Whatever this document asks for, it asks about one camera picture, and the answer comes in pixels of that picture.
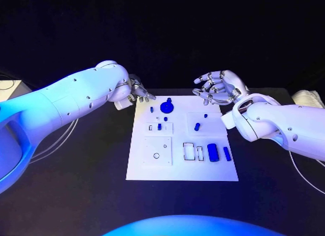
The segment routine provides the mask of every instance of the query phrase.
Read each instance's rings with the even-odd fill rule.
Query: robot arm
[[[282,106],[272,97],[250,94],[240,78],[229,70],[203,75],[195,83],[204,80],[203,89],[194,90],[194,94],[204,98],[204,104],[234,102],[233,110],[221,118],[227,129],[237,127],[250,142],[260,138],[272,139],[286,150],[325,161],[325,109]]]
[[[132,77],[123,66],[104,61],[44,89],[0,102],[0,193],[23,174],[41,141],[59,127],[107,101],[120,110],[138,97],[156,99]]]

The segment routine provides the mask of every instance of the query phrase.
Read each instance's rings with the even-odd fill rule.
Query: small blue part
[[[207,151],[208,151],[210,161],[211,162],[220,161],[220,156],[218,156],[218,151],[217,151],[217,145],[216,144],[208,144],[207,145]]]
[[[200,124],[200,123],[197,123],[195,131],[198,131],[198,130],[200,130],[200,126],[201,126],[201,124]]]
[[[224,147],[224,153],[226,153],[227,161],[231,161],[231,156],[230,156],[230,152],[229,152],[227,147]]]
[[[161,104],[161,111],[168,114],[174,111],[172,99],[168,98],[168,101]]]

